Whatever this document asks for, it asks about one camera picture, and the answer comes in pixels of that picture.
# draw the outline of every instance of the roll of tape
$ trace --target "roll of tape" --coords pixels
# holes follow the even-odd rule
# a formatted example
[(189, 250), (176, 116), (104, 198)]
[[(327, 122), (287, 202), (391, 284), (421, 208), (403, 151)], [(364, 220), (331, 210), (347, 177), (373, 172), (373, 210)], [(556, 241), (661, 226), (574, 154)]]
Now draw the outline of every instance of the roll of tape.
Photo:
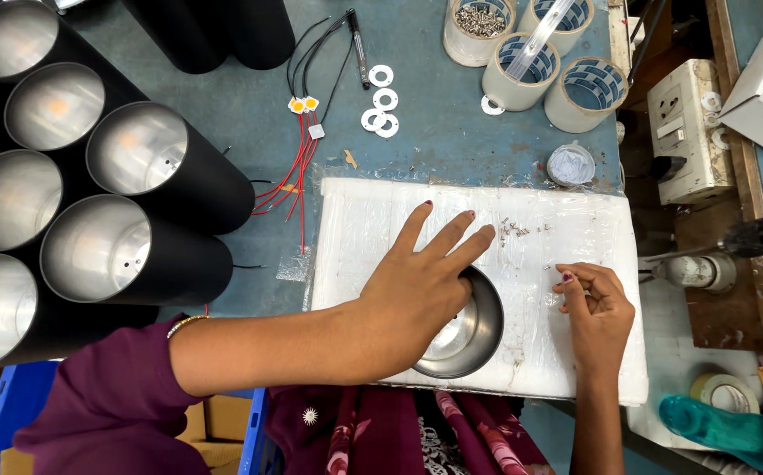
[[(516, 31), (519, 33), (533, 33), (539, 26), (540, 20), (548, 13), (555, 0), (531, 0), (525, 7), (522, 19), (519, 20), (519, 27)], [(555, 46), (560, 57), (566, 56), (575, 46), (580, 35), (592, 23), (592, 16), (595, 8), (592, 7), (589, 0), (575, 0), (566, 16), (560, 20), (559, 25), (548, 42)]]
[[(450, 0), (443, 27), (443, 48), (449, 58), (462, 66), (478, 67), (487, 64), (501, 38), (513, 31), (516, 21), (515, 5), (515, 0)], [(503, 17), (504, 30), (492, 38), (476, 37), (467, 33), (457, 23), (456, 17), (457, 11), (467, 6), (487, 7), (491, 12)]]
[(628, 95), (627, 78), (606, 59), (578, 58), (546, 95), (545, 115), (564, 132), (589, 132), (622, 105)]
[(515, 80), (504, 70), (525, 45), (528, 37), (526, 33), (511, 33), (502, 38), (481, 79), (484, 94), (496, 106), (507, 111), (524, 111), (536, 104), (559, 75), (560, 58), (550, 43), (546, 43), (537, 54), (531, 68), (522, 76), (522, 81)]
[(692, 383), (690, 397), (731, 413), (759, 414), (756, 394), (729, 374), (702, 374)]

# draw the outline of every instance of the maroon clothing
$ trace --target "maroon clothing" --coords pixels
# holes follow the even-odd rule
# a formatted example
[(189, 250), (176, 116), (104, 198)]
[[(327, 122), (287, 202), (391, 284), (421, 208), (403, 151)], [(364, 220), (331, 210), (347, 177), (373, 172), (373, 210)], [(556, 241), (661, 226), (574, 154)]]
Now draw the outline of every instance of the maroon clothing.
[[(179, 387), (173, 321), (119, 329), (59, 364), (44, 410), (15, 434), (36, 475), (205, 475), (176, 440), (185, 410), (205, 398)], [(382, 386), (270, 388), (265, 428), (286, 473), (553, 475), (503, 398)], [(316, 417), (306, 422), (303, 415)]]

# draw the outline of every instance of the purple sleeve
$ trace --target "purple sleeve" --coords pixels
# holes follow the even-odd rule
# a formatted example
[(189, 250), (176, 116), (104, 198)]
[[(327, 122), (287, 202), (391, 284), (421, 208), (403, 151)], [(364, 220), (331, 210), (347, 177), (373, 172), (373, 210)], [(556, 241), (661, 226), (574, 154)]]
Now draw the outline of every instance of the purple sleeve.
[(199, 452), (174, 437), (188, 395), (170, 366), (172, 321), (118, 329), (59, 364), (47, 404), (14, 445), (35, 456), (36, 475), (207, 474)]

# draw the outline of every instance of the gold bangle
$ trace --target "gold bangle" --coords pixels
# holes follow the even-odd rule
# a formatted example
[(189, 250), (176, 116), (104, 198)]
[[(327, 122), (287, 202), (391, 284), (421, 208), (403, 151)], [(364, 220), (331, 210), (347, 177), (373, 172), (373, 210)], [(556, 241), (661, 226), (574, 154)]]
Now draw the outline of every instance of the gold bangle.
[(202, 318), (211, 318), (211, 317), (209, 315), (197, 315), (197, 316), (188, 317), (188, 318), (185, 318), (182, 321), (179, 321), (178, 323), (176, 323), (176, 325), (173, 325), (173, 328), (171, 328), (170, 331), (168, 332), (168, 338), (173, 336), (173, 334), (176, 333), (177, 329), (182, 328), (183, 326), (187, 325), (188, 323), (190, 323), (190, 322), (192, 322), (194, 320), (199, 320), (199, 319), (202, 319)]

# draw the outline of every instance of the black marker pen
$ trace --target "black marker pen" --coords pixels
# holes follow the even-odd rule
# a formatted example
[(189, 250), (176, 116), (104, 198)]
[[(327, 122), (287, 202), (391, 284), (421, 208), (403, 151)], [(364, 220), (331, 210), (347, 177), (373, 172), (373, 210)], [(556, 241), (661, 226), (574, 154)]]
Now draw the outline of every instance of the black marker pen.
[(355, 39), (355, 51), (358, 52), (358, 68), (361, 72), (361, 84), (365, 90), (369, 89), (369, 76), (367, 75), (367, 57), (364, 55), (364, 45), (361, 43), (361, 30), (358, 29), (358, 17), (355, 15), (355, 8), (347, 10), (349, 14), (349, 31), (352, 31), (352, 38)]

